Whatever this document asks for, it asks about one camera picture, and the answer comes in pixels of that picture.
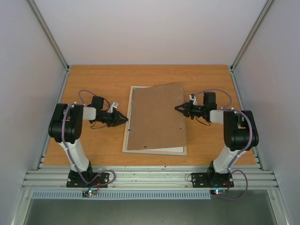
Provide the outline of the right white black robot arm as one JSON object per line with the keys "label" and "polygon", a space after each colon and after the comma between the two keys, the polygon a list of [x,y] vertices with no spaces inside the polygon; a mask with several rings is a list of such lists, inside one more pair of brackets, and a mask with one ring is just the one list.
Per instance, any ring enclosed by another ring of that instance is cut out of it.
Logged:
{"label": "right white black robot arm", "polygon": [[190,119],[202,117],[209,124],[222,124],[225,146],[219,156],[213,160],[206,172],[191,174],[194,188],[232,188],[232,166],[237,160],[259,143],[253,113],[249,110],[239,111],[234,108],[217,109],[216,94],[213,89],[203,92],[203,104],[198,105],[196,94],[190,100],[174,108]]}

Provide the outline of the colourful balloon photo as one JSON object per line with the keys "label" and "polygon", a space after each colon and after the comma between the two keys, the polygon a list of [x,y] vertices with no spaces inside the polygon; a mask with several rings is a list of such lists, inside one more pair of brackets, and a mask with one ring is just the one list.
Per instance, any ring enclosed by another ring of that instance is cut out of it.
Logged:
{"label": "colourful balloon photo", "polygon": [[173,147],[173,148],[160,148],[160,149],[144,149],[147,151],[160,151],[160,152],[178,152],[182,153],[184,152],[184,147]]}

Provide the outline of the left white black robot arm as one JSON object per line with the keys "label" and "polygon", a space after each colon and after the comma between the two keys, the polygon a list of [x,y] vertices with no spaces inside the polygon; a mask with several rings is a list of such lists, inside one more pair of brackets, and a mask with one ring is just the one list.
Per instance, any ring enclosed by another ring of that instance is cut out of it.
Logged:
{"label": "left white black robot arm", "polygon": [[104,110],[105,101],[103,97],[93,96],[91,104],[87,106],[58,103],[48,127],[49,136],[64,149],[70,162],[70,180],[79,182],[84,187],[92,185],[97,176],[93,173],[80,141],[83,121],[87,120],[91,124],[101,122],[107,127],[116,127],[128,121],[117,110],[117,102]]}

